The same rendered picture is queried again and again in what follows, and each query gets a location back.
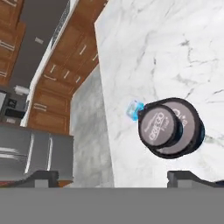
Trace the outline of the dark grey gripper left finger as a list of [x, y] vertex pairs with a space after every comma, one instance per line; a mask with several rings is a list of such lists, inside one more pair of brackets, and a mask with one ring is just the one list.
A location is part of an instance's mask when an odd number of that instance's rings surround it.
[[39, 180], [45, 181], [47, 187], [58, 187], [59, 173], [57, 171], [35, 171], [28, 178], [21, 179], [14, 183], [10, 183], [9, 187], [34, 187]]

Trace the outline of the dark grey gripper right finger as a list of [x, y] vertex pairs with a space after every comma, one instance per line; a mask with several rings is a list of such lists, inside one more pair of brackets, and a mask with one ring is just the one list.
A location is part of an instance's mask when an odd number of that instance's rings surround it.
[[217, 188], [218, 185], [198, 178], [190, 171], [168, 171], [168, 188]]

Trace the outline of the large black yogurt container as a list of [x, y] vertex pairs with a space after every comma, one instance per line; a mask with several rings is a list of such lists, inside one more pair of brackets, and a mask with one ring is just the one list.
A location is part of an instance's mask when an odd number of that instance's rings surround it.
[[180, 158], [196, 151], [204, 140], [205, 126], [195, 107], [189, 101], [177, 97], [147, 103], [144, 107], [147, 109], [157, 105], [165, 105], [173, 110], [176, 117], [182, 122], [183, 134], [173, 146], [159, 150], [150, 149], [150, 151], [165, 159]]

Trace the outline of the small black yogurt container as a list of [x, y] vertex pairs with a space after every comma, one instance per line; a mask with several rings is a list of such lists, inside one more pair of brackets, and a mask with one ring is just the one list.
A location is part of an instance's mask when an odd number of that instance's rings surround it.
[[153, 105], [138, 112], [138, 135], [150, 150], [176, 144], [183, 135], [183, 126], [172, 109]]

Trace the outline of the stainless steel fridge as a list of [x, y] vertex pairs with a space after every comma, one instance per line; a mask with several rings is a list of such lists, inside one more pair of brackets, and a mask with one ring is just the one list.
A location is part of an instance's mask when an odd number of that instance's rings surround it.
[[73, 179], [71, 136], [0, 123], [0, 181], [26, 178], [36, 171], [56, 171]]

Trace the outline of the black countertop appliance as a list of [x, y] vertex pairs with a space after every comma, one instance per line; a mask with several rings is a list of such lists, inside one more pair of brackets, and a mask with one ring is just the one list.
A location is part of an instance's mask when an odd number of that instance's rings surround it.
[[25, 116], [25, 99], [14, 99], [10, 93], [0, 90], [0, 123], [19, 126]]

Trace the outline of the small blue translucent cube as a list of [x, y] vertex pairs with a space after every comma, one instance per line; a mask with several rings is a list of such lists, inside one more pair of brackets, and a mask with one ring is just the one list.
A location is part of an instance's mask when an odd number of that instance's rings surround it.
[[144, 109], [144, 104], [140, 101], [132, 101], [128, 106], [126, 115], [133, 121], [138, 120], [138, 112]]

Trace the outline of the white paper towel roll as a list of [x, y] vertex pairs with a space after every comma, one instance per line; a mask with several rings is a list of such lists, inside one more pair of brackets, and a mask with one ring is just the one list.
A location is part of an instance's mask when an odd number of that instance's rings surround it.
[[22, 86], [19, 86], [19, 85], [16, 85], [14, 87], [14, 90], [15, 90], [15, 93], [17, 95], [28, 95], [30, 93], [30, 89], [29, 88], [22, 87]]

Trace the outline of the wooden cupboard run, white worktop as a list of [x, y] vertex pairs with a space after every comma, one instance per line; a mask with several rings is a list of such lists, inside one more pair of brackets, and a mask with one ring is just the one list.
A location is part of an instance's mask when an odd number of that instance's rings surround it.
[[59, 34], [51, 39], [31, 81], [21, 125], [69, 133], [71, 100], [99, 64], [95, 22], [108, 0], [71, 0]]

